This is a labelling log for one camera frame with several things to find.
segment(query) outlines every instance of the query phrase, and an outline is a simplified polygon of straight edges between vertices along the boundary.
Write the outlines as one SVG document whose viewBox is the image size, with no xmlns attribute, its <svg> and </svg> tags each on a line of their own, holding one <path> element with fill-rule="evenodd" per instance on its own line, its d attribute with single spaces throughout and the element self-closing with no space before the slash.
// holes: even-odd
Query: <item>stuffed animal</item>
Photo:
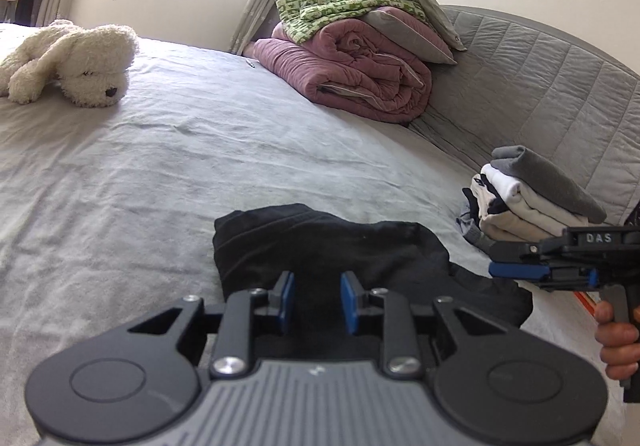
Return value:
<svg viewBox="0 0 640 446">
<path fill-rule="evenodd" d="M 83 29 L 55 20 L 0 63 L 0 96 L 27 104 L 39 98 L 45 84 L 58 80 L 78 106 L 111 106 L 127 93 L 127 69 L 137 50 L 138 38 L 130 27 Z"/>
</svg>

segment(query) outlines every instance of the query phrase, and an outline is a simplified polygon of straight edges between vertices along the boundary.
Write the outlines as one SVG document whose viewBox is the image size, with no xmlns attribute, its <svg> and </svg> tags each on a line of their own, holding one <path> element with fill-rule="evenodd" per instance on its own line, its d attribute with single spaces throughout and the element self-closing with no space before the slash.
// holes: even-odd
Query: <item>bed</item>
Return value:
<svg viewBox="0 0 640 446">
<path fill-rule="evenodd" d="M 0 58 L 30 32 L 0 25 Z M 473 169 L 404 127 L 314 105 L 255 61 L 141 40 L 119 105 L 77 108 L 48 88 L 27 106 L 0 100 L 0 126 L 3 445 L 37 440 L 22 391 L 41 360 L 185 294 L 222 298 L 211 238 L 234 209 L 420 222 L 486 275 L 453 223 Z M 534 296 L 524 328 L 602 368 L 574 297 Z M 607 446 L 622 426 L 610 387 Z"/>
</svg>

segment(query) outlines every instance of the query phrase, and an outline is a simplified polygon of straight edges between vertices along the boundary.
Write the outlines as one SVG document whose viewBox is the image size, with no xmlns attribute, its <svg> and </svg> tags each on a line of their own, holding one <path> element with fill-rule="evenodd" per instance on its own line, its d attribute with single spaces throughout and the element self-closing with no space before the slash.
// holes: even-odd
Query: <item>human hand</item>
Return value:
<svg viewBox="0 0 640 446">
<path fill-rule="evenodd" d="M 603 345 L 600 358 L 607 363 L 607 377 L 616 381 L 630 378 L 638 371 L 640 361 L 638 329 L 631 323 L 613 323 L 613 307 L 606 301 L 596 305 L 594 316 L 598 322 L 596 341 Z M 640 307 L 634 310 L 634 318 L 640 322 Z"/>
</svg>

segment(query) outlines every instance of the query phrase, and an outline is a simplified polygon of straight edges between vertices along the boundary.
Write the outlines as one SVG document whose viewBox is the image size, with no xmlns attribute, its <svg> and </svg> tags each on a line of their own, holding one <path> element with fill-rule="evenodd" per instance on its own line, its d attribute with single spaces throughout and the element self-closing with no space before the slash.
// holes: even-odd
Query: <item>green checkered blanket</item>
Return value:
<svg viewBox="0 0 640 446">
<path fill-rule="evenodd" d="M 424 11 L 413 0 L 276 0 L 276 7 L 287 36 L 301 44 L 334 21 L 363 16 L 377 7 L 402 9 L 420 21 Z"/>
</svg>

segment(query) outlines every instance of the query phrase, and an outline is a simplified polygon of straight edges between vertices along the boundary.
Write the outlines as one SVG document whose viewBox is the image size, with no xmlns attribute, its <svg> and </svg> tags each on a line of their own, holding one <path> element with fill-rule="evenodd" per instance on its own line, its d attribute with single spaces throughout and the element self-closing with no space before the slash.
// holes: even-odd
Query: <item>black garment on bed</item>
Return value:
<svg viewBox="0 0 640 446">
<path fill-rule="evenodd" d="M 270 357 L 368 355 L 361 351 L 370 342 L 348 340 L 344 329 L 340 275 L 347 270 L 365 289 L 386 287 L 412 303 L 450 295 L 518 326 L 532 311 L 529 291 L 451 263 L 438 237 L 419 223 L 353 223 L 291 204 L 234 211 L 217 219 L 215 228 L 214 259 L 225 299 L 241 289 L 271 288 L 284 270 L 295 274 L 292 333 L 270 343 Z"/>
</svg>

